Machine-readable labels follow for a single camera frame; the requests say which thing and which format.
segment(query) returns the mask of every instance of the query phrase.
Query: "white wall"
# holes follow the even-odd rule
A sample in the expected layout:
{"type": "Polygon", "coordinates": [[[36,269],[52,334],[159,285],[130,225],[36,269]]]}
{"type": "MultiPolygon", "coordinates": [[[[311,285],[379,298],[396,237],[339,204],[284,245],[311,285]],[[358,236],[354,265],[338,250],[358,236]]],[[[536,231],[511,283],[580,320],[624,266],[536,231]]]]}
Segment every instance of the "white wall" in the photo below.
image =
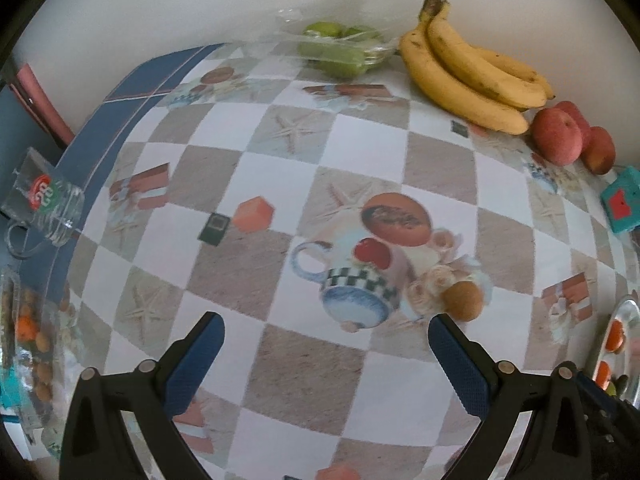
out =
{"type": "MultiPolygon", "coordinates": [[[[16,54],[78,131],[139,63],[228,40],[265,9],[318,1],[48,0],[16,54]]],[[[408,28],[422,0],[371,1],[391,6],[408,28]]],[[[469,42],[535,66],[561,99],[612,133],[619,163],[640,164],[640,54],[603,0],[450,1],[450,20],[469,42]]]]}

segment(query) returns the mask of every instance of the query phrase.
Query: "silver tray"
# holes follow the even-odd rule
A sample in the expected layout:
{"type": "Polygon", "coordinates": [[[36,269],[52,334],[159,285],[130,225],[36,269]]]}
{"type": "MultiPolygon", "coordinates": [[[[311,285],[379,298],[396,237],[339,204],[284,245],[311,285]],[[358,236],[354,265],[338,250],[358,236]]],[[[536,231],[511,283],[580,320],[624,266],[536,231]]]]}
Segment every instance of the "silver tray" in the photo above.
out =
{"type": "Polygon", "coordinates": [[[618,301],[606,329],[596,338],[584,369],[593,380],[596,378],[600,361],[609,365],[612,377],[620,377],[623,374],[629,377],[628,386],[620,395],[620,399],[628,400],[634,407],[640,408],[640,307],[632,296],[623,296],[618,301]],[[625,345],[619,354],[605,349],[607,335],[615,320],[622,323],[626,336],[625,345]]]}

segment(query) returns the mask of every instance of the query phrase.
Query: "cup handle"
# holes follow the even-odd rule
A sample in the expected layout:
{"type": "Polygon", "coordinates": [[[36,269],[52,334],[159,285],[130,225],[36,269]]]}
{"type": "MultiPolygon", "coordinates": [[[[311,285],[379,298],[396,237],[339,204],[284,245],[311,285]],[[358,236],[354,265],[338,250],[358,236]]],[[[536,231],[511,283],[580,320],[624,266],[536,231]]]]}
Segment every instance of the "cup handle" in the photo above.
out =
{"type": "Polygon", "coordinates": [[[325,270],[322,270],[321,272],[309,272],[308,270],[300,267],[300,263],[298,262],[298,254],[300,253],[300,251],[304,251],[309,247],[320,249],[325,254],[328,254],[330,250],[330,248],[319,244],[318,242],[302,242],[291,252],[291,268],[293,269],[293,272],[300,278],[304,278],[305,280],[309,280],[310,282],[322,283],[324,282],[324,277],[326,275],[325,270]]]}
{"type": "Polygon", "coordinates": [[[15,227],[27,227],[27,225],[24,222],[19,222],[15,219],[9,220],[6,231],[4,232],[4,241],[6,243],[6,248],[9,250],[9,254],[11,254],[11,256],[16,260],[26,260],[27,258],[31,258],[40,250],[46,240],[37,243],[35,247],[32,247],[31,249],[20,251],[11,241],[11,231],[14,230],[15,227]]]}

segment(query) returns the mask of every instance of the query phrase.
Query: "plastic bag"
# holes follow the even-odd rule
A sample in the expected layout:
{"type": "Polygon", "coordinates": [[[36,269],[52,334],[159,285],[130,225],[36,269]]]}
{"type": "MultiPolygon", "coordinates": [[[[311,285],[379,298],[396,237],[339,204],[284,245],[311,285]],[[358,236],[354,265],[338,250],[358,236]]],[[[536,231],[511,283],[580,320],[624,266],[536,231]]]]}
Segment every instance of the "plastic bag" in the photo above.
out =
{"type": "Polygon", "coordinates": [[[309,62],[338,79],[352,79],[381,66],[396,52],[400,35],[407,30],[390,11],[367,9],[363,0],[280,9],[252,26],[257,38],[244,47],[246,55],[252,56],[252,49],[263,53],[264,44],[274,44],[271,55],[309,62]]]}
{"type": "Polygon", "coordinates": [[[23,430],[29,433],[42,428],[52,412],[58,308],[34,290],[21,287],[13,320],[14,371],[20,393],[17,411],[23,430]]]}
{"type": "Polygon", "coordinates": [[[0,270],[0,402],[6,408],[20,404],[18,381],[14,373],[15,332],[13,312],[18,305],[20,279],[9,267],[0,270]]]}

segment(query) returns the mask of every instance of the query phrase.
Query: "brown circle print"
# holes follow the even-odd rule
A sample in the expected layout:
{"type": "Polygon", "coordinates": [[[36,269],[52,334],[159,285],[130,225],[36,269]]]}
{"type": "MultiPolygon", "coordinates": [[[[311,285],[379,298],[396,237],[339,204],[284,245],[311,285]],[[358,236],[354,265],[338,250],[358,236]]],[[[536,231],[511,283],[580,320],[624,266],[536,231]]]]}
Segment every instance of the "brown circle print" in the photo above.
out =
{"type": "Polygon", "coordinates": [[[400,246],[416,247],[431,237],[431,218],[413,198],[401,193],[373,196],[362,208],[362,223],[378,238],[400,246]]]}
{"type": "Polygon", "coordinates": [[[226,81],[234,74],[234,69],[230,66],[220,66],[207,72],[200,78],[200,82],[205,85],[213,85],[215,83],[222,83],[226,81]]]}

